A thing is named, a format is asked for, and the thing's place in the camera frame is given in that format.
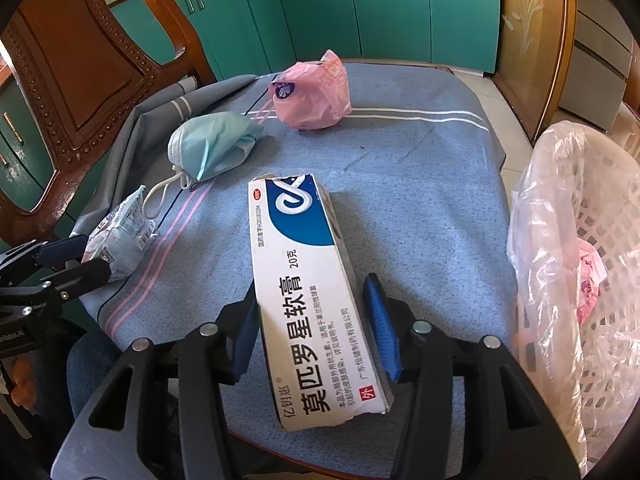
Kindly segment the person's left hand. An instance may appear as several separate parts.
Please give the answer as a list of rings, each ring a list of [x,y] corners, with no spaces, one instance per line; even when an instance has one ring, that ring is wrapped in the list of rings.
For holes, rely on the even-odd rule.
[[[32,359],[27,354],[18,356],[13,362],[10,376],[14,383],[11,391],[13,403],[19,408],[32,410],[37,403],[37,388]]]

